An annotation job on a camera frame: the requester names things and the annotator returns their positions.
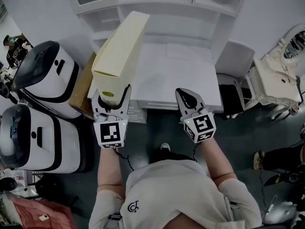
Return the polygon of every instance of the black cable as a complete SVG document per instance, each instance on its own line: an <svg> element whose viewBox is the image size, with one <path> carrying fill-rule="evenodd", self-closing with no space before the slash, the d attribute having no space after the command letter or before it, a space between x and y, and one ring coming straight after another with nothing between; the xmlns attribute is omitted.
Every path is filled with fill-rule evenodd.
<svg viewBox="0 0 305 229"><path fill-rule="evenodd" d="M280 172L280 171L278 171L278 170L272 170L272 171L275 172L275 173L281 174L281 175L287 174L287 171L286 171L286 170L285 170L285 173L284 173L284 172Z"/></svg>
<svg viewBox="0 0 305 229"><path fill-rule="evenodd" d="M303 143L303 142L304 142L304 140L298 141L297 143L292 144L292 145L289 146L289 147L299 146L299 145L300 145L301 143Z"/></svg>
<svg viewBox="0 0 305 229"><path fill-rule="evenodd" d="M197 161L197 159L196 159L196 157L195 157L195 153L196 153L196 148L198 147L199 144L200 144L200 143L197 143L197 144L195 145L194 149L193 149L193 160L195 160L197 163L198 163L198 161Z"/></svg>
<svg viewBox="0 0 305 229"><path fill-rule="evenodd" d="M267 208L267 205L266 205L266 202L265 202L265 193L264 193L264 182L263 182L263 179L262 179L262 174L263 174L263 170L261 170L261 173L259 175L259 179L261 180L261 183L262 183L262 195L263 195L263 202L264 202L264 206L265 206L265 212L266 213L268 211L268 208Z"/></svg>
<svg viewBox="0 0 305 229"><path fill-rule="evenodd" d="M120 154L118 151L116 151L115 149L114 149L114 151L115 151L115 153L118 155L118 156L120 156L122 159L127 159L127 161L128 161L128 165L129 165L129 167L132 169L132 171L134 171L134 169L133 169L133 167L131 166L131 164L130 164L130 161L129 161L129 155L127 155L126 157L124 157L122 154Z"/></svg>
<svg viewBox="0 0 305 229"><path fill-rule="evenodd" d="M27 188L24 188L24 189L21 189L21 190L12 191L12 192L11 192L11 191L8 191L8 192L10 192L10 193L17 193L17 192L22 192L22 191L25 191L25 192L26 192L27 190L28 190Z"/></svg>

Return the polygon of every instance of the forearm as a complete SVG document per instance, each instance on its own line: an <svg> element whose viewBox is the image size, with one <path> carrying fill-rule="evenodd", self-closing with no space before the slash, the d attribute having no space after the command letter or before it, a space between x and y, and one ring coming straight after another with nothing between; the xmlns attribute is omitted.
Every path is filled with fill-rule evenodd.
<svg viewBox="0 0 305 229"><path fill-rule="evenodd" d="M206 161L211 179L218 186L229 178L236 178L233 168L214 138L200 143L200 151Z"/></svg>
<svg viewBox="0 0 305 229"><path fill-rule="evenodd" d="M122 181L119 156L112 148L101 148L97 181L98 190L112 190L124 198L125 187Z"/></svg>

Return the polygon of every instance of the white t-shirt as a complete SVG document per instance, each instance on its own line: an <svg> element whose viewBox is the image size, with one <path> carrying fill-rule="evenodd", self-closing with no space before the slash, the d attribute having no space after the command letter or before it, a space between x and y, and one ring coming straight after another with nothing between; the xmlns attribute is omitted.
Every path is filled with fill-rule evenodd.
<svg viewBox="0 0 305 229"><path fill-rule="evenodd" d="M122 218L109 219L115 213ZM163 160L129 175L125 201L112 191L98 192L89 229L162 229L180 213L207 229L262 224L257 202L244 183L231 178L217 188L198 163Z"/></svg>

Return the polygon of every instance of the white table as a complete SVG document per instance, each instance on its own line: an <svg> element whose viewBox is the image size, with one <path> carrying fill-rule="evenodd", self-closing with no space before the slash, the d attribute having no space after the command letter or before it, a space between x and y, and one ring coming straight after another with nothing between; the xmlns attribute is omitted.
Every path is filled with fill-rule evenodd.
<svg viewBox="0 0 305 229"><path fill-rule="evenodd" d="M128 114L131 122L146 123L145 109L178 110L176 88L198 93L206 105L221 106L212 56L205 48L180 44L143 43L132 82ZM96 91L91 84L88 98Z"/></svg>

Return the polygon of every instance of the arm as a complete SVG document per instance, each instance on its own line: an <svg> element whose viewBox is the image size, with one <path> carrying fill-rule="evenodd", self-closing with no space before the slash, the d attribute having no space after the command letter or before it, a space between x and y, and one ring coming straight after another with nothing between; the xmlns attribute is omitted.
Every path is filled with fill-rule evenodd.
<svg viewBox="0 0 305 229"><path fill-rule="evenodd" d="M214 138L201 142L200 151L208 166L211 179L219 186L229 178L237 178L233 168Z"/></svg>
<svg viewBox="0 0 305 229"><path fill-rule="evenodd" d="M260 209L256 200L248 191L244 183L237 180L233 168L214 138L200 143L200 150L206 160L211 179L218 190L236 203L233 209L235 220L244 220L245 227L256 228L262 224Z"/></svg>
<svg viewBox="0 0 305 229"><path fill-rule="evenodd" d="M119 157L112 148L101 148L97 182L98 193L89 229L104 228L109 221L108 216L120 211L125 197Z"/></svg>
<svg viewBox="0 0 305 229"><path fill-rule="evenodd" d="M122 181L119 156L112 148L101 148L97 181L99 185L98 192L101 190L110 190L124 199L125 186Z"/></svg>

